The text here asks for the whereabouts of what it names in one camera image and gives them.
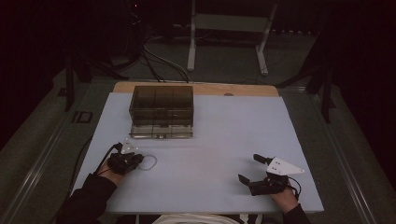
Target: gray carpet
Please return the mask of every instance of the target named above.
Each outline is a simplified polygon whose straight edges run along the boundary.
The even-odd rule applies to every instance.
[[[189,73],[196,82],[235,84],[276,84],[295,75],[315,38],[306,35],[270,35],[265,50],[268,77],[262,77],[251,43],[237,47],[199,42],[196,69]],[[183,67],[187,65],[188,41],[157,39],[148,48]],[[175,70],[153,63],[166,80],[181,81]],[[145,62],[121,72],[131,80],[153,80]],[[90,84],[77,83],[77,100],[71,112],[64,112],[65,99],[56,94],[64,86],[64,73],[55,78],[55,87],[0,154],[0,214],[4,215],[22,181],[40,156],[49,151],[43,173],[15,212],[11,223],[50,223],[67,194],[73,168],[83,145],[93,135],[116,80],[99,74]],[[303,87],[306,79],[293,84]],[[317,184],[324,212],[310,214],[313,223],[392,223],[396,220],[396,196],[382,173],[371,149],[351,116],[339,90],[333,88],[336,108],[331,124],[318,114],[317,96],[279,90],[290,112],[297,136]],[[75,111],[92,112],[90,123],[72,123]],[[268,214],[280,220],[280,214]],[[114,223],[117,216],[104,214],[103,223]]]

